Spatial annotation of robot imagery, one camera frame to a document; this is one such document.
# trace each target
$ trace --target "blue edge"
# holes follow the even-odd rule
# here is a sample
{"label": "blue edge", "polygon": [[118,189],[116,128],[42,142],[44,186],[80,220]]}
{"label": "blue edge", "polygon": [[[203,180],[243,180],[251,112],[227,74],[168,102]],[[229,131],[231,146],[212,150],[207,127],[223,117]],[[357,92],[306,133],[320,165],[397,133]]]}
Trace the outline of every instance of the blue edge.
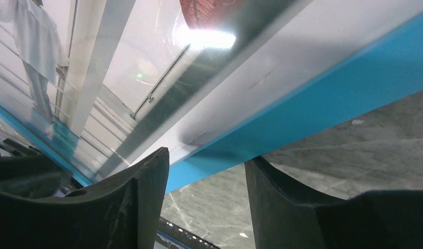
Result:
{"label": "blue edge", "polygon": [[[423,13],[170,168],[171,192],[423,90]],[[0,117],[55,162],[90,181],[16,118]]]}

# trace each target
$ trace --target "black rubber support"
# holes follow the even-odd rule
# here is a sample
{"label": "black rubber support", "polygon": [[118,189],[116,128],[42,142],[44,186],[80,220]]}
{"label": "black rubber support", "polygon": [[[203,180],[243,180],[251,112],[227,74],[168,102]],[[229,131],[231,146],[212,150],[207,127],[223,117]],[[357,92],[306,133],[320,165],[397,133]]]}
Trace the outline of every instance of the black rubber support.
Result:
{"label": "black rubber support", "polygon": [[70,172],[44,155],[0,157],[1,192],[29,199],[50,197],[70,180]]}
{"label": "black rubber support", "polygon": [[3,140],[3,143],[9,149],[8,152],[13,154],[14,156],[32,156],[40,154],[40,151],[38,151],[34,147],[30,146],[29,148],[25,148],[12,139],[5,139]]}
{"label": "black rubber support", "polygon": [[0,247],[151,249],[168,171],[168,150],[160,148],[64,198],[0,192]]}
{"label": "black rubber support", "polygon": [[342,200],[262,157],[245,170],[257,249],[423,248],[423,191],[369,191]]}

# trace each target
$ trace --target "glass panel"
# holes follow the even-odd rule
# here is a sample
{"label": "glass panel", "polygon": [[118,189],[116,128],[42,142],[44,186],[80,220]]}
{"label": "glass panel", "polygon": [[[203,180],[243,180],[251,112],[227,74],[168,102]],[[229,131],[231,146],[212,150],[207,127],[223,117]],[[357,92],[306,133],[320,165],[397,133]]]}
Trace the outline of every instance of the glass panel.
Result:
{"label": "glass panel", "polygon": [[293,2],[0,1],[0,108],[40,149],[98,181],[237,68]]}

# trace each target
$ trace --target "gray marble surface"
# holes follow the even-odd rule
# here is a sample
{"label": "gray marble surface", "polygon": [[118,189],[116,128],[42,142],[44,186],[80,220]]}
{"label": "gray marble surface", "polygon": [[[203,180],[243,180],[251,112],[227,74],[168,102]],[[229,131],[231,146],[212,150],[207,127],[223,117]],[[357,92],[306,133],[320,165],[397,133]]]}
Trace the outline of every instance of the gray marble surface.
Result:
{"label": "gray marble surface", "polygon": [[[318,191],[423,189],[423,91],[264,155]],[[255,248],[242,165],[166,195],[164,218],[221,248]]]}

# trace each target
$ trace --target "white surface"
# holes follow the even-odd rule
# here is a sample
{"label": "white surface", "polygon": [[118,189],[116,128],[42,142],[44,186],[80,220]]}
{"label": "white surface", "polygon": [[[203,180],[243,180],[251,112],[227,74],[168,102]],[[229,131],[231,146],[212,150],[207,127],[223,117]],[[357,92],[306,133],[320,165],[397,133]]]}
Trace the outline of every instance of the white surface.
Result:
{"label": "white surface", "polygon": [[314,0],[134,163],[161,146],[171,164],[185,158],[421,11],[423,0]]}
{"label": "white surface", "polygon": [[[71,42],[71,53],[69,56],[69,71],[64,91],[75,101],[79,101],[80,91],[83,88],[85,78],[88,73],[89,62],[91,59],[95,39],[97,37],[101,18],[104,12],[106,0],[85,0],[78,1],[77,13],[74,24],[73,39]],[[71,117],[76,116],[77,103],[69,98],[63,98],[61,109]],[[80,135],[86,120],[75,120],[63,115],[60,120],[66,123],[69,129],[76,135]]]}

